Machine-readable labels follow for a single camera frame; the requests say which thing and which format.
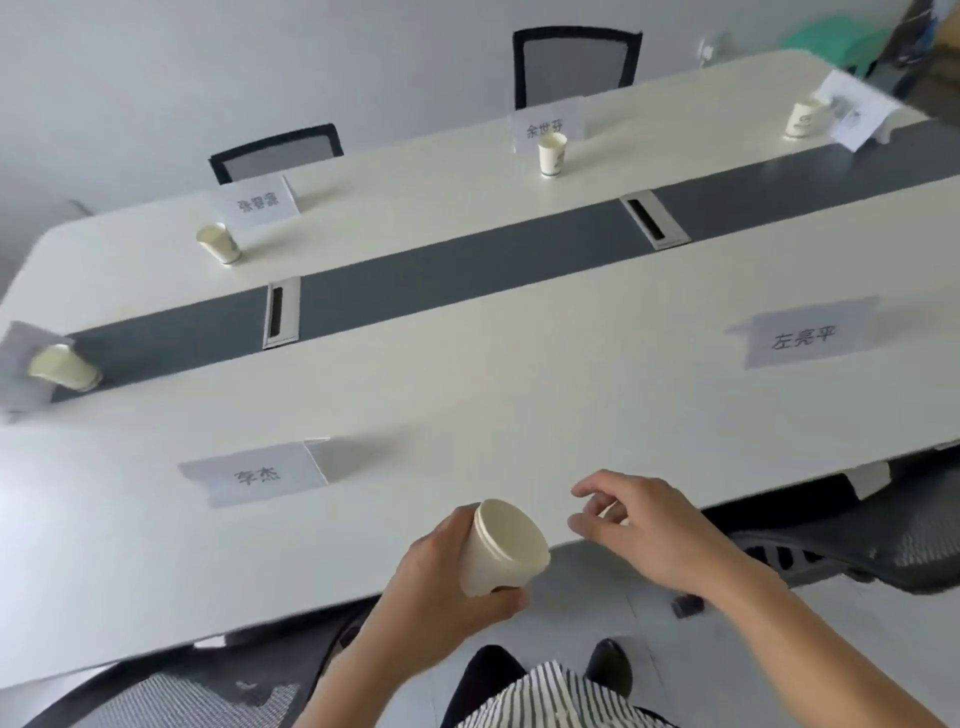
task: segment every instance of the hand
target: hand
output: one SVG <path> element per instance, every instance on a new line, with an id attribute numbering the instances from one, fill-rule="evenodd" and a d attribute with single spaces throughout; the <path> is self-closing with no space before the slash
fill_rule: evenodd
<path id="1" fill-rule="evenodd" d="M 470 635 L 509 619 L 529 603 L 522 589 L 468 597 L 460 552 L 476 505 L 460 506 L 413 542 L 350 649 L 403 682 L 436 665 Z"/>
<path id="2" fill-rule="evenodd" d="M 750 568 L 752 559 L 665 480 L 599 471 L 572 493 L 591 496 L 584 512 L 569 518 L 574 533 L 664 587 L 711 598 L 718 581 Z"/>

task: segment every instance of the black pants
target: black pants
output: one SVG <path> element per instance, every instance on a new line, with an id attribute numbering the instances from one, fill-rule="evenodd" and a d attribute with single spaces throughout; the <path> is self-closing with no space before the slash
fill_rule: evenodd
<path id="1" fill-rule="evenodd" d="M 499 644 L 481 647 L 467 663 L 464 676 L 450 698 L 440 728 L 454 728 L 476 712 L 481 705 L 495 695 L 499 695 L 527 671 L 516 661 L 516 657 Z M 661 721 L 664 725 L 673 725 L 666 718 L 643 708 L 634 710 Z"/>

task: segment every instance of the left hand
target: left hand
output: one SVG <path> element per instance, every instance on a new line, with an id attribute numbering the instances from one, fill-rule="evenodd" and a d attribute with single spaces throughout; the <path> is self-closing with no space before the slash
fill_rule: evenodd
<path id="1" fill-rule="evenodd" d="M 529 603 L 522 589 L 469 597 L 460 588 L 460 552 L 476 508 L 460 506 L 411 544 L 349 648 L 399 682 L 435 666 L 467 637 Z"/>

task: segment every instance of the green object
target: green object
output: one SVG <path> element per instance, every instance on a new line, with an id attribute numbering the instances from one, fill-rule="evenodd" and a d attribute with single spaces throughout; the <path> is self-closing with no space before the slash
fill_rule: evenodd
<path id="1" fill-rule="evenodd" d="M 863 78 L 887 44 L 890 30 L 877 30 L 847 15 L 818 20 L 785 39 L 780 48 L 809 51 L 827 63 Z"/>

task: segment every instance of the dark gray table strip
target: dark gray table strip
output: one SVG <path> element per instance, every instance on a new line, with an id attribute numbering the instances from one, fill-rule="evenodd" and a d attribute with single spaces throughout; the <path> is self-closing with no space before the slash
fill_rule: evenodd
<path id="1" fill-rule="evenodd" d="M 618 201 L 365 260 L 300 280 L 300 340 L 654 251 Z"/>
<path id="2" fill-rule="evenodd" d="M 930 120 L 868 141 L 729 169 L 654 190 L 692 242 L 960 175 L 960 132 Z"/>
<path id="3" fill-rule="evenodd" d="M 77 353 L 104 373 L 93 390 L 99 392 L 259 352 L 266 303 L 262 286 L 70 336 Z M 63 387 L 54 390 L 54 401 L 78 396 Z"/>
<path id="4" fill-rule="evenodd" d="M 960 133 L 939 122 L 868 144 L 856 155 L 829 145 L 655 192 L 696 242 L 960 174 Z M 301 279 L 300 340 L 653 251 L 614 200 L 365 260 Z M 101 391 L 261 352 L 266 298 L 261 287 L 71 336 L 104 371 Z M 76 396 L 59 388 L 54 400 Z"/>

